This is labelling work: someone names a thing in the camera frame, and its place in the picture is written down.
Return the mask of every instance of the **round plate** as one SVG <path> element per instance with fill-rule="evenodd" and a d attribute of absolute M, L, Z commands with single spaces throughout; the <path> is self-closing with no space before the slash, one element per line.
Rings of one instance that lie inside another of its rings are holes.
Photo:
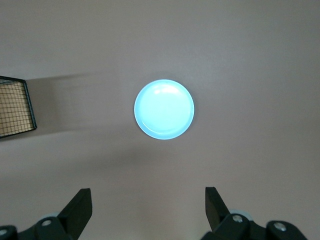
<path fill-rule="evenodd" d="M 194 113 L 194 102 L 188 90 L 169 79 L 147 84 L 134 103 L 134 116 L 139 127 L 147 135 L 160 140 L 183 134 Z"/>

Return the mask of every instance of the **black metal grid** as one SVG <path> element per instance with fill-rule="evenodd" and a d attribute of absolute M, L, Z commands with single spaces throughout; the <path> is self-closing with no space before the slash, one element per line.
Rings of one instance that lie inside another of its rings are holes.
<path fill-rule="evenodd" d="M 26 81 L 0 76 L 0 138 L 36 128 Z"/>

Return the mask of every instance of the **wire mesh basket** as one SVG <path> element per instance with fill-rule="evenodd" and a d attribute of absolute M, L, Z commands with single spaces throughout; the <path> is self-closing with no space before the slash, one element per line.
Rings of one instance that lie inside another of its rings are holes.
<path fill-rule="evenodd" d="M 0 76 L 0 139 L 36 128 L 26 81 Z"/>

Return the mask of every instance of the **plate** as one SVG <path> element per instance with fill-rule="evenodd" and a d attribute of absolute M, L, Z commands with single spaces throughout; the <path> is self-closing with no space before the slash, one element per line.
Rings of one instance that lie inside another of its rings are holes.
<path fill-rule="evenodd" d="M 134 116 L 139 127 L 150 137 L 160 140 L 183 134 L 194 114 L 194 101 L 188 90 L 169 79 L 147 84 L 134 103 Z"/>

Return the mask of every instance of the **light blue plate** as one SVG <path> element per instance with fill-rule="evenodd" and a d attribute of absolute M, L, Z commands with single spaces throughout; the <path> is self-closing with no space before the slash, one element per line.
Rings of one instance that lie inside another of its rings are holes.
<path fill-rule="evenodd" d="M 190 126 L 194 101 L 180 83 L 168 79 L 150 82 L 138 94 L 134 116 L 147 135 L 161 140 L 174 139 Z"/>

